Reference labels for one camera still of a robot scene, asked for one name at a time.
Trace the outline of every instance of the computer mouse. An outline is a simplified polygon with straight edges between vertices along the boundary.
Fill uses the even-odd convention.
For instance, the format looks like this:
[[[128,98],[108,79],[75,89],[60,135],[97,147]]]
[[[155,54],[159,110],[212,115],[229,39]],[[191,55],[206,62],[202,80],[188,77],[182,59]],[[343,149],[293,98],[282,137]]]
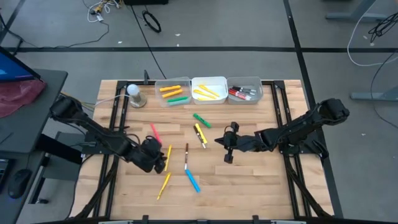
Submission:
[[[8,195],[14,199],[22,196],[31,175],[32,171],[29,169],[21,169],[11,176],[10,183],[8,184]]]

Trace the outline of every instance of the monitor screen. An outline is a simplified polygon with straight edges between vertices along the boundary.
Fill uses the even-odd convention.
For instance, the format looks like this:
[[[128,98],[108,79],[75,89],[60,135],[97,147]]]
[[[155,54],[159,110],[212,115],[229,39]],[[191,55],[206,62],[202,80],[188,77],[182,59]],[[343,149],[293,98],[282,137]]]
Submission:
[[[33,78],[33,74],[0,52],[0,82],[30,80]]]

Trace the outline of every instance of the green highlighter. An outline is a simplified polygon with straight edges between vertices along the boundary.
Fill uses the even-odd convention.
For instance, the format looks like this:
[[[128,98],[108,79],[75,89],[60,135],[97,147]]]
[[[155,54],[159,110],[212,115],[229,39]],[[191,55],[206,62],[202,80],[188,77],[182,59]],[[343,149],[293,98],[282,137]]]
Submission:
[[[193,116],[199,120],[200,122],[202,122],[204,125],[206,125],[207,128],[211,128],[211,124],[207,121],[205,121],[203,118],[201,118],[197,113],[194,113]]]
[[[178,98],[174,98],[174,99],[171,99],[171,100],[167,100],[167,102],[171,103],[171,102],[176,102],[176,101],[186,100],[186,99],[188,99],[188,97],[187,96],[183,96],[183,97],[178,97]]]

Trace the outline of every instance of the pink marker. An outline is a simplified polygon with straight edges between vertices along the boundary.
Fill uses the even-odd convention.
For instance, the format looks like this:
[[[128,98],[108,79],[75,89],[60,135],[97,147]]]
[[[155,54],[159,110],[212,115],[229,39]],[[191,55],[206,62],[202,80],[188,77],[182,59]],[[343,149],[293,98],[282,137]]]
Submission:
[[[155,129],[155,125],[151,123],[151,124],[150,124],[150,127],[151,127],[152,130],[154,131],[156,140],[162,144],[162,141],[160,140],[160,137],[159,137],[159,133],[158,133],[158,132],[156,131],[156,129]]]

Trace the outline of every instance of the wooden tabletop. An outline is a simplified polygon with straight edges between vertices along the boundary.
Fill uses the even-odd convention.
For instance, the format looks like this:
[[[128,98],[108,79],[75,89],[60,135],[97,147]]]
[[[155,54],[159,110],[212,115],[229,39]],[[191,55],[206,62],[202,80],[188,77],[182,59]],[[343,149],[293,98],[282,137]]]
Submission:
[[[117,80],[103,80],[98,101],[113,97],[116,83]],[[300,80],[285,80],[285,85],[294,119],[308,110],[302,84]],[[149,215],[151,220],[250,220],[253,215],[259,215],[260,219],[293,218],[285,166],[278,150],[258,153],[234,151],[233,164],[227,164],[223,161],[226,150],[214,142],[215,138],[223,136],[224,127],[232,121],[240,125],[240,135],[253,135],[257,130],[277,127],[269,86],[264,86],[264,97],[257,105],[191,103],[170,108],[160,107],[155,99],[154,86],[140,88],[147,95],[148,102],[141,109],[128,107],[125,125],[130,128],[126,131],[143,140],[146,135],[153,135],[150,123],[154,123],[163,143],[162,151],[167,153],[169,144],[173,146],[168,169],[172,175],[160,200],[156,200],[167,172],[156,174],[152,171],[148,174],[133,163],[121,161],[112,219],[140,220],[143,215]],[[104,127],[109,126],[112,104],[113,101],[108,101],[95,109],[93,119]],[[209,129],[200,124],[208,140],[206,149],[202,148],[193,129],[193,125],[198,123],[193,113],[198,113],[212,125]],[[189,143],[188,167],[200,185],[199,194],[184,172],[186,143]],[[333,213],[321,161],[314,154],[302,154],[300,158],[307,188],[325,211]],[[83,208],[96,190],[101,163],[102,156],[93,156],[81,168],[72,216]],[[303,215],[298,188],[296,192],[300,214]]]

